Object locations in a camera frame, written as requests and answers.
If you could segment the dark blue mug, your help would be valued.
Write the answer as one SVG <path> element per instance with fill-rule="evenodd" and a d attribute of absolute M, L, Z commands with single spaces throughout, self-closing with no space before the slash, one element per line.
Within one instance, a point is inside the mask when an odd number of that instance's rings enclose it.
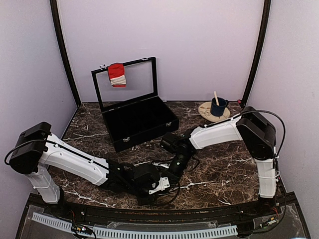
<path fill-rule="evenodd" d="M 224 114 L 226 107 L 229 104 L 228 100 L 218 97 L 218 104 L 216 98 L 211 101 L 211 114 L 215 117 L 220 117 Z"/>

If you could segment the black frame post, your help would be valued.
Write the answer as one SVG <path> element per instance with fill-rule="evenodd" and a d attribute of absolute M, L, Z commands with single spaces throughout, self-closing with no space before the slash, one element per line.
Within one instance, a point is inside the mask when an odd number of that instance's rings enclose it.
<path fill-rule="evenodd" d="M 67 76 L 67 80 L 68 80 L 75 104 L 77 107 L 80 107 L 82 103 L 81 103 L 80 96 L 79 96 L 79 93 L 78 93 L 78 90 L 77 90 L 77 87 L 75 84 L 75 80 L 73 77 L 71 65 L 70 65 L 67 50 L 66 50 L 66 45 L 65 45 L 65 41 L 64 41 L 64 36 L 63 36 L 62 26 L 61 26 L 61 21 L 60 21 L 60 16 L 59 16 L 59 10 L 58 10 L 58 1 L 57 0 L 50 0 L 49 2 L 50 2 L 54 30 L 55 30 L 56 39 L 57 39 L 62 63 L 64 66 L 64 70 L 65 70 L 65 73 Z"/>
<path fill-rule="evenodd" d="M 241 99 L 241 108 L 246 107 L 253 84 L 254 80 L 256 77 L 257 69 L 259 66 L 262 50 L 263 50 L 263 45 L 264 45 L 264 40 L 266 36 L 266 31 L 267 31 L 267 26 L 268 26 L 268 20 L 269 20 L 269 15 L 270 15 L 270 9 L 271 9 L 271 0 L 264 0 L 264 5 L 263 5 L 263 11 L 262 11 L 262 17 L 261 17 L 261 24 L 260 24 L 260 29 L 259 29 L 259 34 L 258 34 L 258 39 L 256 43 L 256 49 L 250 69 L 250 73 L 248 76 L 247 84 L 244 90 L 244 94 Z"/>

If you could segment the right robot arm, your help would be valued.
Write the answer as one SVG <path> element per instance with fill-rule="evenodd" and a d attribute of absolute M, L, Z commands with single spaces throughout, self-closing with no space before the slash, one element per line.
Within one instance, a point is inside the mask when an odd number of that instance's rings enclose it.
<path fill-rule="evenodd" d="M 230 141 L 242 141 L 257 164 L 259 196 L 262 199 L 255 204 L 254 211 L 259 216 L 267 215 L 274 207 L 272 198 L 277 190 L 278 158 L 282 145 L 277 145 L 276 128 L 264 114 L 279 118 L 273 112 L 245 107 L 241 113 L 231 118 L 190 128 L 181 136 L 166 133 L 160 146 L 174 154 L 166 171 L 167 177 L 174 183 L 179 182 L 188 162 L 200 149 Z"/>

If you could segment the small green circuit board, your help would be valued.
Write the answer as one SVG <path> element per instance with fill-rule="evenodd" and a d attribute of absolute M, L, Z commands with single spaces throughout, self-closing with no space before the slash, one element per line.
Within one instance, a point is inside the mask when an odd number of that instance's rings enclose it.
<path fill-rule="evenodd" d="M 79 235 L 91 235 L 92 234 L 92 230 L 89 227 L 81 225 L 81 224 L 72 224 L 71 231 L 73 233 L 79 234 Z"/>

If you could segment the black front rail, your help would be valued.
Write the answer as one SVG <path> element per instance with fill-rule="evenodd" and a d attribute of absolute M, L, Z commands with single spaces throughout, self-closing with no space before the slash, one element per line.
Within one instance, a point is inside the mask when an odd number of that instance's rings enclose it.
<path fill-rule="evenodd" d="M 254 201 L 233 206 L 222 206 L 206 209 L 129 210 L 90 206 L 72 202 L 65 203 L 65 206 L 74 211 L 77 222 L 89 225 L 105 225 L 109 222 L 172 224 L 217 221 L 219 223 L 231 224 L 245 223 L 251 221 L 254 216 L 243 215 L 239 213 L 239 210 L 250 209 L 256 205 L 257 202 Z"/>

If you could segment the red and beige sock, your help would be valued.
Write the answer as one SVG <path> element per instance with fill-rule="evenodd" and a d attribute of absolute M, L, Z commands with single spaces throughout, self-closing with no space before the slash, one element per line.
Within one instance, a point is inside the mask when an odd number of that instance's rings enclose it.
<path fill-rule="evenodd" d="M 112 87 L 125 87 L 125 68 L 122 63 L 114 63 L 108 66 L 108 77 Z"/>

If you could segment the right black frame post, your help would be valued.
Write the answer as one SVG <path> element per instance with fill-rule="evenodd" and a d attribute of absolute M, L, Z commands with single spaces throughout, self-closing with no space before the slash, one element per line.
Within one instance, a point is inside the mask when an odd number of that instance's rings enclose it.
<path fill-rule="evenodd" d="M 264 0 L 264 5 L 263 5 L 263 11 L 262 11 L 262 17 L 261 17 L 261 24 L 260 24 L 260 29 L 259 29 L 259 34 L 258 34 L 258 39 L 256 43 L 256 49 L 250 69 L 250 73 L 248 76 L 247 84 L 244 90 L 244 94 L 241 99 L 241 108 L 246 107 L 253 84 L 254 80 L 256 77 L 257 69 L 259 66 L 262 50 L 263 50 L 263 45 L 264 45 L 264 40 L 266 36 L 266 31 L 267 31 L 267 26 L 268 26 L 268 20 L 269 20 L 269 15 L 270 15 L 270 9 L 271 9 L 271 0 Z"/>

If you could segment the wooden stick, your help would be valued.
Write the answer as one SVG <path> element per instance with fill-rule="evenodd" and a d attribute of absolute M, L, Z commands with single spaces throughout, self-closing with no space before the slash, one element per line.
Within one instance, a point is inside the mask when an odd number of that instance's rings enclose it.
<path fill-rule="evenodd" d="M 219 106 L 219 100 L 218 100 L 218 96 L 217 96 L 217 92 L 214 91 L 214 97 L 215 97 L 215 101 L 216 101 L 216 105 Z"/>

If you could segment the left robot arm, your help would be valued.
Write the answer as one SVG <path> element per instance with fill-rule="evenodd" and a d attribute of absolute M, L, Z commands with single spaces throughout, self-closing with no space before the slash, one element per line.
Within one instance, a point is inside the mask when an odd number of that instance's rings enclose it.
<path fill-rule="evenodd" d="M 169 179 L 162 177 L 155 165 L 134 166 L 89 155 L 63 142 L 50 129 L 49 123 L 41 122 L 23 131 L 4 162 L 25 175 L 59 217 L 70 213 L 70 205 L 63 201 L 64 193 L 47 166 L 60 168 L 105 190 L 134 195 L 139 205 L 153 203 L 159 193 L 170 188 Z"/>

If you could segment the left black frame post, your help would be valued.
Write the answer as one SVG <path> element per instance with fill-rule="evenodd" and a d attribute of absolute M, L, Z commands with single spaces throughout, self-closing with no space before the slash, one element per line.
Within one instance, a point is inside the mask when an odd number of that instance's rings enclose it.
<path fill-rule="evenodd" d="M 67 50 L 66 50 L 66 45 L 65 45 L 65 41 L 64 41 L 64 36 L 63 36 L 62 26 L 61 26 L 61 21 L 60 21 L 60 16 L 59 16 L 59 10 L 58 10 L 58 1 L 57 0 L 50 0 L 49 2 L 50 2 L 54 30 L 55 30 L 56 39 L 57 39 L 62 63 L 64 66 L 64 70 L 65 70 L 65 73 L 67 76 L 67 80 L 68 80 L 75 104 L 77 107 L 80 107 L 82 103 L 81 103 L 80 96 L 79 96 L 79 93 L 78 93 L 78 90 L 77 90 L 77 87 L 75 84 L 75 80 L 73 77 L 71 65 L 70 65 Z"/>

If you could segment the black display case box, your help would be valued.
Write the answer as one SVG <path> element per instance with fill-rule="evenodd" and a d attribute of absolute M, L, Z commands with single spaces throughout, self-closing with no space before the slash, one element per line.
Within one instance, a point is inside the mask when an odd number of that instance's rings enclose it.
<path fill-rule="evenodd" d="M 111 66 L 91 72 L 101 114 L 116 152 L 179 128 L 179 119 L 158 95 L 155 57 L 122 63 L 124 87 L 110 82 Z"/>

